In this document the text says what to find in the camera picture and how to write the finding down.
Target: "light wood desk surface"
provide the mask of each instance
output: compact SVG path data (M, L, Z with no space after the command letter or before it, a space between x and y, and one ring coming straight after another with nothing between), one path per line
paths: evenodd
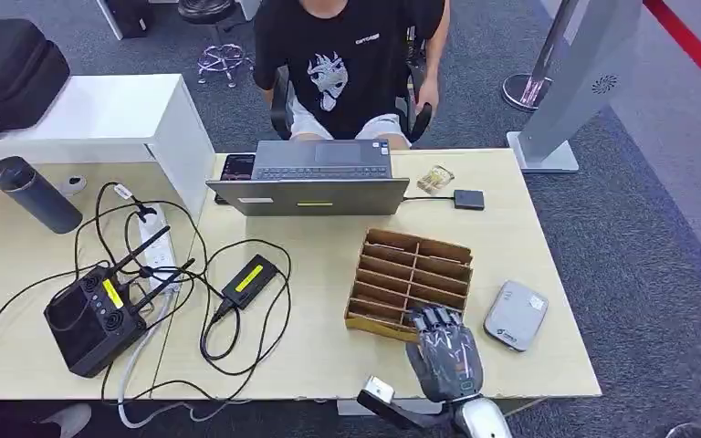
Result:
M135 164L51 164L37 166L53 183L74 174L84 175L87 187L70 198L84 214L84 220L92 218L95 199L103 183L120 181L139 199L181 201L165 178L157 163ZM125 202L113 191L104 195L101 210L122 205ZM115 257L126 254L123 243L125 216L132 209L109 214L102 221L103 233ZM166 207L168 223L176 258L186 260L193 238L193 231L185 216L172 207ZM138 226L132 221L131 242L139 245ZM80 263L90 265L105 259L93 224L80 236ZM74 233L55 235L33 218L6 194L0 193L0 307L18 291L29 284L56 273L73 269ZM48 281L27 291L16 299L0 317L0 399L96 399L102 373L95 379L85 379L68 371L57 344L44 319L43 310L50 298L73 276ZM140 291L131 292L135 300ZM155 300L157 308L147 321L152 321L162 304ZM167 331L167 323L158 327ZM106 395L113 398L124 365L133 348L115 362ZM155 336L141 353L127 394L132 396L152 385L154 372L162 350L162 339Z
M214 174L225 155L218 155ZM392 156L393 174L412 181L408 196L424 196L417 180L435 164L456 179L454 189L485 192L484 212L456 210L451 201L409 201L391 217L252 217L218 206L209 191L200 230L209 250L246 238L284 246L293 261L292 311L285 337L256 369L241 399L353 399L367 377L390 383L397 397L422 397L401 341L347 330L343 321L362 239L370 227L452 242L472 249L474 275L466 325L475 334L485 369L482 392L492 398L542 398L600 395L590 359L571 313L528 190L511 150L403 151ZM262 245L226 252L210 266L209 279L221 289L256 253L281 269L286 260ZM200 258L195 243L193 256ZM549 299L549 311L531 349L510 351L483 330L482 323L501 285L517 280ZM218 364L228 370L248 366L256 355L264 314L281 280L276 279L244 312L234 353ZM192 381L218 397L229 396L243 378L226 377L209 367L198 350L206 290L197 287L173 317L156 382ZM218 300L212 300L212 312ZM275 306L267 343L280 330L286 300ZM234 316L217 324L209 350L226 348ZM153 393L155 398L202 398L180 385Z

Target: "black thermos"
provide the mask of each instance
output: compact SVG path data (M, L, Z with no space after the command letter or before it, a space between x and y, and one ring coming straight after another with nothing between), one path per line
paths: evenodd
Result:
M22 157L0 161L0 189L53 232L63 235L82 222L82 213Z

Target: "graphic print on t-shirt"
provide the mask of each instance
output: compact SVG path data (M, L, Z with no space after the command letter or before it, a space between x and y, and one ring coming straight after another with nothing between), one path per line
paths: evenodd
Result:
M348 70L342 58L334 52L334 58L316 54L316 65L308 62L308 76L316 84L321 93L321 109L334 110L337 99L348 84Z

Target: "yellow label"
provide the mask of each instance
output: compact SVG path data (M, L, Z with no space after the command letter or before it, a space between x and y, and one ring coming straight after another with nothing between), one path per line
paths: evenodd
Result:
M297 207L331 207L334 203L297 203Z
M251 271L251 274L248 274L246 278L243 279L243 281L240 282L237 287L235 287L235 292L243 292L243 289L248 286L248 283L251 283L251 280L256 278L256 276L259 275L259 273L262 272L262 266L261 265L256 265L253 271Z
M121 308L124 306L124 303L122 303L122 299L120 298L120 294L118 294L114 289L114 285L111 284L111 280L108 278L103 280L103 288L106 289L106 295L108 295L111 302L114 303L115 308Z

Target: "chair armrest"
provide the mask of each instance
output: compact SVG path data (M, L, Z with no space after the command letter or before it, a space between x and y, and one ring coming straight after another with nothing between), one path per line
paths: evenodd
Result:
M291 130L288 126L288 114L286 106L288 104L288 75L276 70L276 83L273 87L273 103L270 108L270 121L278 137L283 140L291 138Z
M424 74L420 69L409 64L407 64L407 68L410 70L410 78L413 79L413 91L415 100L417 101L418 95L421 91L421 86L424 83ZM428 124L431 123L431 116L433 112L434 109L431 107L431 104L426 103L423 110L415 117L415 123L413 123L413 127L410 129L410 132L407 135L407 140L414 143L423 136L425 129L428 128Z

